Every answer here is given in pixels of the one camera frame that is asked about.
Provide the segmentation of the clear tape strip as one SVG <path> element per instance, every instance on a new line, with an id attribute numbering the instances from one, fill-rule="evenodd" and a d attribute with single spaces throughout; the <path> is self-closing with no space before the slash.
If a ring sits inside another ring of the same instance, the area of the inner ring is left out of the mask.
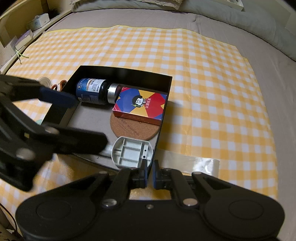
<path id="1" fill-rule="evenodd" d="M 154 158 L 162 168 L 176 169 L 188 174 L 202 172 L 216 178 L 219 175 L 220 162 L 217 159 L 186 156 L 160 149 L 156 150 Z"/>

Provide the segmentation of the orange handled scissors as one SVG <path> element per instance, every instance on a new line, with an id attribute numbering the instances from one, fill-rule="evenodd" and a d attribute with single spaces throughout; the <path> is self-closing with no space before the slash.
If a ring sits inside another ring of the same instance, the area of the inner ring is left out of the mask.
<path id="1" fill-rule="evenodd" d="M 58 84 L 52 85 L 51 89 L 60 92 L 62 91 L 62 89 L 66 84 L 67 84 L 67 80 L 61 80 Z"/>

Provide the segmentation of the yellow checkered cloth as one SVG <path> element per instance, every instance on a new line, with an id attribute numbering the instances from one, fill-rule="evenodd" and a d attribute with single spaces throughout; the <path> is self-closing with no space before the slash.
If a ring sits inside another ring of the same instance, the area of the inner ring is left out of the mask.
<path id="1" fill-rule="evenodd" d="M 158 147 L 217 159 L 219 178 L 278 196 L 273 134 L 259 84 L 238 49 L 185 29 L 114 26 L 47 32 L 9 75 L 54 84 L 81 65 L 112 66 L 173 78 Z"/>

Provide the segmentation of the grey long pillow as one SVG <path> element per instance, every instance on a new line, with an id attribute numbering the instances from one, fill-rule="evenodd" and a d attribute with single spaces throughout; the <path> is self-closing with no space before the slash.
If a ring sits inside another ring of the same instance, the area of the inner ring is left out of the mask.
<path id="1" fill-rule="evenodd" d="M 295 35 L 283 27 L 270 13 L 260 6 L 244 1 L 244 11 L 238 11 L 215 1 L 183 1 L 178 12 L 203 15 L 243 29 L 265 40 L 274 48 L 295 60 Z M 71 11 L 97 9 L 154 9 L 175 11 L 170 6 L 159 6 L 141 1 L 74 1 Z"/>

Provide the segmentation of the black storage box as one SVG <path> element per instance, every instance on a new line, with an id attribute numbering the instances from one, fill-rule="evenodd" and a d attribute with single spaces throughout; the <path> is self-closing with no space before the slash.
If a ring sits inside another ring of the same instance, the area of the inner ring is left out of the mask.
<path id="1" fill-rule="evenodd" d="M 53 104 L 43 124 L 79 130 L 59 153 L 109 170 L 151 166 L 172 78 L 141 70 L 80 66 L 63 88 L 72 108 Z"/>

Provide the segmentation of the wooden headboard shelf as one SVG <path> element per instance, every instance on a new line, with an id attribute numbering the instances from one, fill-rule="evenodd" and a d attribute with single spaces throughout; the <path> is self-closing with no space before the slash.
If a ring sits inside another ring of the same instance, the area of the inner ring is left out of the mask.
<path id="1" fill-rule="evenodd" d="M 16 1 L 1 15 L 1 74 L 7 72 L 17 60 L 15 42 L 25 32 L 27 23 L 35 16 L 49 13 L 51 18 L 18 51 L 22 53 L 29 44 L 46 32 L 53 24 L 71 13 L 72 1 Z"/>

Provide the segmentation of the dark blue labelled bottle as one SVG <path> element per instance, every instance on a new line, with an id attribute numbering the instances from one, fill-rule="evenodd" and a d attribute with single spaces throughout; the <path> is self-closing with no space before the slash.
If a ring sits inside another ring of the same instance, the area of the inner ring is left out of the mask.
<path id="1" fill-rule="evenodd" d="M 106 79 L 83 78 L 76 86 L 76 96 L 90 104 L 115 104 L 122 86 Z"/>

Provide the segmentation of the small white purple box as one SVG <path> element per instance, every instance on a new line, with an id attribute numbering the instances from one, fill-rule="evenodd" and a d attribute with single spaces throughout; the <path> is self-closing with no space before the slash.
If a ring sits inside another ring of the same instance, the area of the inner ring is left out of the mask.
<path id="1" fill-rule="evenodd" d="M 27 30 L 16 42 L 15 49 L 20 50 L 24 45 L 28 44 L 33 39 L 33 32 Z"/>

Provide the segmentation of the colourful card box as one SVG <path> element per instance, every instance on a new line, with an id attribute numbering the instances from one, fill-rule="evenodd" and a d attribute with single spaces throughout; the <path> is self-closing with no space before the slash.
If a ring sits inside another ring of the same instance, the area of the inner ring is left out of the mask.
<path id="1" fill-rule="evenodd" d="M 160 126 L 163 121 L 167 95 L 123 87 L 112 109 L 119 118 Z"/>

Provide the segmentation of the round cork coaster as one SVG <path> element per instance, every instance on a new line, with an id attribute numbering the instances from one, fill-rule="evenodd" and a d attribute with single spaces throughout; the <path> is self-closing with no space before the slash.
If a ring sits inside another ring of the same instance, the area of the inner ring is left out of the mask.
<path id="1" fill-rule="evenodd" d="M 110 127 L 118 138 L 123 136 L 145 141 L 151 140 L 158 134 L 160 129 L 160 126 L 126 118 L 119 118 L 113 113 L 110 116 Z"/>

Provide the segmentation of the grey white brush tool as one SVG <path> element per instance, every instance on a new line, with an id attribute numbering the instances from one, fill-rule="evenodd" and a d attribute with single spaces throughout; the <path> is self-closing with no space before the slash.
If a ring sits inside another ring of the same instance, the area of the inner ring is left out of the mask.
<path id="1" fill-rule="evenodd" d="M 112 145 L 106 145 L 100 156 L 111 158 L 119 168 L 139 168 L 143 160 L 147 167 L 151 164 L 153 153 L 149 141 L 119 137 Z"/>

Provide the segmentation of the white tissue box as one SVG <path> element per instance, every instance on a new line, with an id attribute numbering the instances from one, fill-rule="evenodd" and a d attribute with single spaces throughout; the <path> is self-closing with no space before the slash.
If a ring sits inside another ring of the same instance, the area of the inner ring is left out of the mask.
<path id="1" fill-rule="evenodd" d="M 49 14 L 45 13 L 42 15 L 35 16 L 33 20 L 27 23 L 27 30 L 35 31 L 50 21 Z"/>

